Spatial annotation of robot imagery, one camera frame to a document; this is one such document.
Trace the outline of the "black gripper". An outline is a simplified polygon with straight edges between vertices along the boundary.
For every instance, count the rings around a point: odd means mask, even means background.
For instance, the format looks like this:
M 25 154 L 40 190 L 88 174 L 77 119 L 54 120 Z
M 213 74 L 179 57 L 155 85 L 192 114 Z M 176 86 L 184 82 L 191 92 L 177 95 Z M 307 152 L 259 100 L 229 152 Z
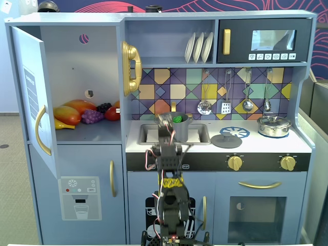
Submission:
M 155 122 L 158 126 L 158 143 L 160 145 L 171 145 L 173 142 L 177 142 L 171 113 L 158 114 Z

